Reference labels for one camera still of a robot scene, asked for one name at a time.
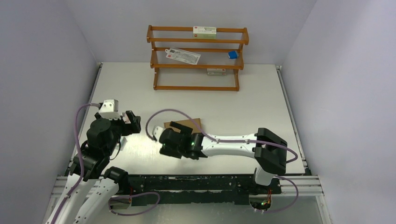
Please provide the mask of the brown cardboard box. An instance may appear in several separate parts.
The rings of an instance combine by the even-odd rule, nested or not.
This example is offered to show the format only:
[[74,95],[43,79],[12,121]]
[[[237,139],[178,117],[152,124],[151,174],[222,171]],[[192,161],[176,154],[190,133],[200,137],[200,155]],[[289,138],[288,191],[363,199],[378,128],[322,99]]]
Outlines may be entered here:
[[[193,119],[193,121],[198,125],[198,127],[189,119],[178,120],[178,121],[175,121],[175,122],[178,123],[178,124],[181,124],[183,126],[187,126],[187,127],[191,128],[192,129],[192,133],[201,133],[201,131],[200,131],[200,128],[202,128],[201,119],[200,118],[195,118],[195,119]],[[165,122],[164,123],[164,128],[171,128],[175,132],[178,132],[178,133],[180,132],[179,129],[177,129],[175,127],[171,127],[170,126],[170,122]]]

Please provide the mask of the orange wooden shelf rack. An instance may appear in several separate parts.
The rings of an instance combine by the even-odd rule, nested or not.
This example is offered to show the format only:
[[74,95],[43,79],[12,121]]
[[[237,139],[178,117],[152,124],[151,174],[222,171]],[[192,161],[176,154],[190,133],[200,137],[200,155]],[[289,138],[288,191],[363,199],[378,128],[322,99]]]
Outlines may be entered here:
[[[249,44],[247,28],[213,28],[198,34],[198,26],[172,27],[149,25],[146,41],[151,45],[150,67],[154,70],[154,90],[239,91],[239,71],[244,69],[243,48]],[[158,83],[161,69],[231,71],[234,85],[176,86]]]

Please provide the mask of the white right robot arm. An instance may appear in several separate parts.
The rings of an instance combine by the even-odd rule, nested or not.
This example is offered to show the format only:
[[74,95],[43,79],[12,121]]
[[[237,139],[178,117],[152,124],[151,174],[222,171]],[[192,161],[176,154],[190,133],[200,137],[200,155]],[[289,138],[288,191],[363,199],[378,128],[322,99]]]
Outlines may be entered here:
[[267,128],[243,136],[215,136],[193,133],[191,128],[172,122],[169,128],[155,126],[152,134],[162,145],[160,154],[178,159],[220,155],[255,159],[258,165],[252,188],[257,193],[264,193],[276,175],[286,173],[287,142]]

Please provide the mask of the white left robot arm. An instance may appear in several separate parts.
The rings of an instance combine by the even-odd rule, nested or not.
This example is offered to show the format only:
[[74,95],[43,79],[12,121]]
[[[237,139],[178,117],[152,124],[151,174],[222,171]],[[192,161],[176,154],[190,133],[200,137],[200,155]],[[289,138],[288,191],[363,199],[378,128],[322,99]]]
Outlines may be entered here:
[[121,138],[141,132],[141,118],[132,111],[120,115],[97,112],[70,166],[66,186],[47,220],[49,224],[91,224],[108,200],[127,192],[127,171],[106,166]]

